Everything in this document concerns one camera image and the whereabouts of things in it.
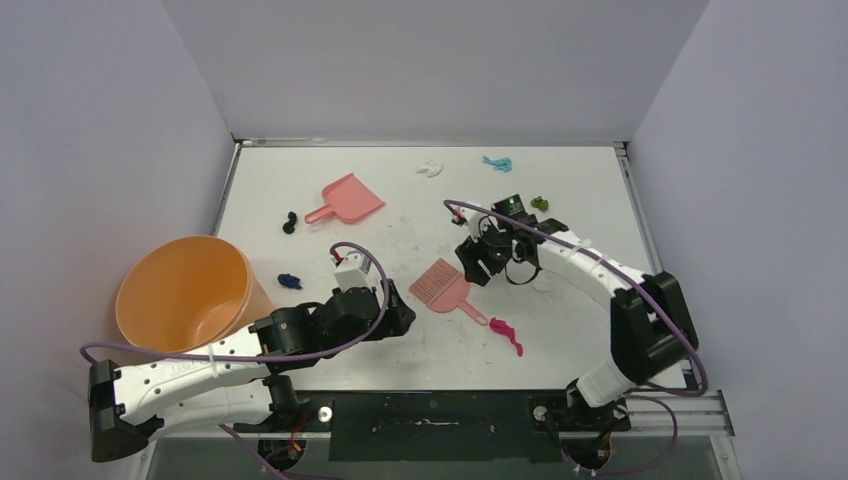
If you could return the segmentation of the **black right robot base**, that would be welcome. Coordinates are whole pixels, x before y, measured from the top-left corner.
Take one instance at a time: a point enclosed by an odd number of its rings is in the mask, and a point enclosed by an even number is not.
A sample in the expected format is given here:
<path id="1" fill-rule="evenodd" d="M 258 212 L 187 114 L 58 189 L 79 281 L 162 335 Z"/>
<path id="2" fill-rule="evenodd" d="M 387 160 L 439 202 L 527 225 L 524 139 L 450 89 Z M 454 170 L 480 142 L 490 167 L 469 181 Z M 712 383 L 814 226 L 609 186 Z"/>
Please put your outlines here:
<path id="1" fill-rule="evenodd" d="M 544 432 L 569 460 L 598 471 L 611 457 L 611 436 L 631 429 L 623 398 L 601 407 L 589 407 L 577 390 L 531 396 L 528 400 L 534 429 Z"/>

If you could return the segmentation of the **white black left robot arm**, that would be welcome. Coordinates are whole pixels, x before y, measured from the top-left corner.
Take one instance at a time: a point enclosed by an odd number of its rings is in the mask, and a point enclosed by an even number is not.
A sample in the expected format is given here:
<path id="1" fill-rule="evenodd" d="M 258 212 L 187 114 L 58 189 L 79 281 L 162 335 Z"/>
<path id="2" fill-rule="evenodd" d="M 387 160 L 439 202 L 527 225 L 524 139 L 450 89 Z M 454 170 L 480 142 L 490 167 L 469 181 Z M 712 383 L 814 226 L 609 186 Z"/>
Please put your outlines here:
<path id="1" fill-rule="evenodd" d="M 91 458 L 124 459 L 169 434 L 207 426 L 286 430 L 314 414 L 289 371 L 331 358 L 356 339 L 401 337 L 415 319 L 386 280 L 377 287 L 336 288 L 324 303 L 279 308 L 185 359 L 97 362 L 89 369 Z"/>

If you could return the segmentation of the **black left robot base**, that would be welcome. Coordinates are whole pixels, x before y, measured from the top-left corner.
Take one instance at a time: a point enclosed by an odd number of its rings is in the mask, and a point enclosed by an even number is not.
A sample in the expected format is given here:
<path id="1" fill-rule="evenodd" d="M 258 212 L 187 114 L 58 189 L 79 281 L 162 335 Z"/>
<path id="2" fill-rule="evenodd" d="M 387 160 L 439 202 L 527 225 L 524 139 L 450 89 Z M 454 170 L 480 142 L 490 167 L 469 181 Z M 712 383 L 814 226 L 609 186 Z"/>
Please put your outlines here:
<path id="1" fill-rule="evenodd" d="M 262 381 L 271 395 L 268 419 L 260 424 L 264 433 L 288 433 L 283 440 L 260 440 L 258 451 L 278 472 L 294 467 L 306 452 L 306 441 L 297 440 L 309 420 L 310 400 L 298 394 L 289 376 L 275 375 Z"/>

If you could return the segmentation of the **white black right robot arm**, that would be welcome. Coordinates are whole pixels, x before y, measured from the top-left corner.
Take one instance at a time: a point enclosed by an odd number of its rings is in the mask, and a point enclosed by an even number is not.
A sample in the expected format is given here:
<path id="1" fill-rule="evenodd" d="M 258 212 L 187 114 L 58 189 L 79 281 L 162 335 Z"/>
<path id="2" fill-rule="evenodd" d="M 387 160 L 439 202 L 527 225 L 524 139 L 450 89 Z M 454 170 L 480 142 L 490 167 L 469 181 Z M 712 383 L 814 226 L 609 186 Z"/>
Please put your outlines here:
<path id="1" fill-rule="evenodd" d="M 591 428 L 620 397 L 660 390 L 655 377 L 685 359 L 700 377 L 697 392 L 706 391 L 699 339 L 675 276 L 650 274 L 611 259 L 565 223 L 529 213 L 519 195 L 490 207 L 458 200 L 444 205 L 453 223 L 468 230 L 455 250 L 467 281 L 484 286 L 505 273 L 509 263 L 528 263 L 567 281 L 608 312 L 606 359 L 567 388 L 565 414 L 572 425 Z"/>

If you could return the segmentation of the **pink plastic hand brush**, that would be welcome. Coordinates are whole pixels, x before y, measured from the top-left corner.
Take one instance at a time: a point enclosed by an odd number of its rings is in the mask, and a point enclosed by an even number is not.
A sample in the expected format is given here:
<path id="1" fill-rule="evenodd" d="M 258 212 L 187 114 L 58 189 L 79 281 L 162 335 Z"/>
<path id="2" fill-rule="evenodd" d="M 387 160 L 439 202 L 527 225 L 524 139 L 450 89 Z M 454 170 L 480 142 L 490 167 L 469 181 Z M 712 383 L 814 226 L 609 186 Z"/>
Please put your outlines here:
<path id="1" fill-rule="evenodd" d="M 489 324 L 488 318 L 467 301 L 471 285 L 463 273 L 443 258 L 426 269 L 408 291 L 436 313 L 446 314 L 460 309 L 477 324 Z"/>

